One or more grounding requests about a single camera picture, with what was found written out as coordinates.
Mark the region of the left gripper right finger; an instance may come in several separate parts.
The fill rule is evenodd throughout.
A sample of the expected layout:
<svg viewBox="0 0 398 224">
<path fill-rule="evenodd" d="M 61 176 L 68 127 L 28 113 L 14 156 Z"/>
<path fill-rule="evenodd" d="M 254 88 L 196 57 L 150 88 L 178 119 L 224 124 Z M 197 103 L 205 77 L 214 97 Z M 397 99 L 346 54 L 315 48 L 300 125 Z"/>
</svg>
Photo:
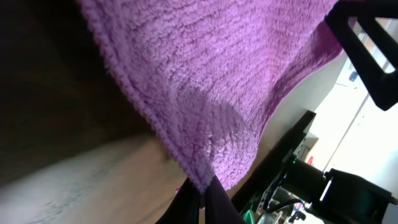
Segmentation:
<svg viewBox="0 0 398 224">
<path fill-rule="evenodd" d="M 215 175 L 205 192 L 206 224 L 245 224 Z"/>
</svg>

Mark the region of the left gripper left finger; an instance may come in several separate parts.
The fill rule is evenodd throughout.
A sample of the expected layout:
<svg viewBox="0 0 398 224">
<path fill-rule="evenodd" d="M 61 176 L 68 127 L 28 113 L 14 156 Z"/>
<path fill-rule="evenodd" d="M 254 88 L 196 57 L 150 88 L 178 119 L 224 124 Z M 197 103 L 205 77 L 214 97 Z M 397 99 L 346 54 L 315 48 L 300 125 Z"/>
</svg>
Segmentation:
<svg viewBox="0 0 398 224">
<path fill-rule="evenodd" d="M 201 195 L 186 178 L 166 212 L 156 224 L 198 224 Z"/>
</svg>

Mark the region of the purple microfiber cloth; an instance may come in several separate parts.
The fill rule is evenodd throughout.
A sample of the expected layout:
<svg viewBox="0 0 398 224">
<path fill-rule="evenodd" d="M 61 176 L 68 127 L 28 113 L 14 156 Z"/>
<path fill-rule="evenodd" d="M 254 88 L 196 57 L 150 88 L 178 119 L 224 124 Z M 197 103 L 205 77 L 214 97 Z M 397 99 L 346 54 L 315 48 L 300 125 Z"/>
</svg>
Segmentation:
<svg viewBox="0 0 398 224">
<path fill-rule="evenodd" d="M 83 0 L 106 69 L 204 192 L 250 169 L 281 101 L 340 56 L 335 0 Z"/>
</svg>

